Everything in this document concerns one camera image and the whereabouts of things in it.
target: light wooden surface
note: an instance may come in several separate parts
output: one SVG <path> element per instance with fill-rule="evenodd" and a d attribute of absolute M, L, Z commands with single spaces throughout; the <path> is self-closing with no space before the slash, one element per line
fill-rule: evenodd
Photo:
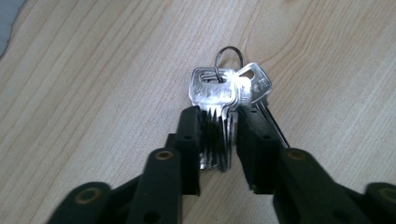
<path fill-rule="evenodd" d="M 0 223 L 43 223 L 78 185 L 141 174 L 191 105 L 192 70 L 229 45 L 273 80 L 293 147 L 357 191 L 396 184 L 395 1 L 29 0 L 0 60 Z M 184 223 L 277 223 L 236 156 L 201 187 Z"/>

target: black plastic pivot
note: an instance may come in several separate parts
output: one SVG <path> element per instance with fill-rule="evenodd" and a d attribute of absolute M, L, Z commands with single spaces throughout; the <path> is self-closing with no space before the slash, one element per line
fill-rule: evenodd
<path fill-rule="evenodd" d="M 100 223 L 110 195 L 110 186 L 105 183 L 81 185 L 66 196 L 48 223 Z"/>
<path fill-rule="evenodd" d="M 180 156 L 172 148 L 151 152 L 126 223 L 181 223 Z"/>
<path fill-rule="evenodd" d="M 280 223 L 371 223 L 307 152 L 282 149 L 274 206 Z"/>

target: table surface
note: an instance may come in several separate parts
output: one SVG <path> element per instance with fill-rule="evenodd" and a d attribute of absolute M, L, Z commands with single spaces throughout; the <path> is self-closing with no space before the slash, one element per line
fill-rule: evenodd
<path fill-rule="evenodd" d="M 76 186 L 141 174 L 191 105 L 193 69 L 229 45 L 272 79 L 293 147 L 359 192 L 396 184 L 395 12 L 391 0 L 27 1 L 0 60 L 0 222 L 43 223 Z M 184 223 L 277 223 L 236 156 L 201 188 L 183 197 Z"/>

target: key ring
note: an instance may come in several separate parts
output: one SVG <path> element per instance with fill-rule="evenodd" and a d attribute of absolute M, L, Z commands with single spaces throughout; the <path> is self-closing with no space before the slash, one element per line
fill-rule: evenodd
<path fill-rule="evenodd" d="M 228 46 L 228 47 L 225 47 L 224 49 L 221 49 L 219 51 L 218 55 L 216 56 L 216 60 L 215 60 L 215 74 L 216 74 L 216 77 L 218 78 L 218 82 L 223 82 L 223 80 L 222 80 L 222 78 L 220 77 L 220 74 L 219 74 L 219 63 L 220 63 L 221 54 L 226 49 L 232 49 L 233 51 L 236 52 L 236 54 L 239 57 L 239 61 L 241 62 L 241 68 L 243 68 L 244 65 L 245 65 L 244 55 L 242 54 L 241 50 L 239 50 L 238 48 L 236 48 L 234 46 Z"/>

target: key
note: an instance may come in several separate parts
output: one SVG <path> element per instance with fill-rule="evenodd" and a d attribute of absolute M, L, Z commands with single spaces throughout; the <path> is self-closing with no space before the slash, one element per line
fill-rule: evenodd
<path fill-rule="evenodd" d="M 228 111 L 237 105 L 239 91 L 233 69 L 220 68 L 219 74 L 224 82 L 218 81 L 213 67 L 196 68 L 189 96 L 192 104 L 203 111 L 201 169 L 225 172 L 230 168 L 232 154 Z"/>
<path fill-rule="evenodd" d="M 270 78 L 265 74 L 264 70 L 257 63 L 249 63 L 245 67 L 241 68 L 235 73 L 236 76 L 242 76 L 247 71 L 253 72 L 253 78 L 251 79 L 252 86 L 252 107 L 257 108 L 264 117 L 270 122 L 273 128 L 278 133 L 282 145 L 284 147 L 290 147 L 285 135 L 280 130 L 270 110 L 268 109 L 267 97 L 272 90 L 272 82 Z"/>
<path fill-rule="evenodd" d="M 206 78 L 215 74 L 213 67 L 196 68 L 192 73 L 189 96 L 193 105 L 200 106 L 201 110 L 211 111 L 226 119 L 229 105 L 237 101 L 236 86 L 233 69 L 220 68 L 219 73 L 225 77 L 224 82 L 214 82 Z"/>
<path fill-rule="evenodd" d="M 213 72 L 205 72 L 201 75 L 204 82 L 219 82 L 217 76 Z M 236 124 L 238 122 L 238 113 L 235 111 L 239 105 L 246 105 L 251 106 L 251 81 L 248 77 L 240 77 L 238 75 L 234 75 L 233 79 L 235 80 L 236 85 L 236 97 L 237 100 L 234 104 L 230 105 L 229 109 L 227 110 L 228 115 L 228 122 L 227 122 L 227 144 L 232 147 L 236 141 Z"/>

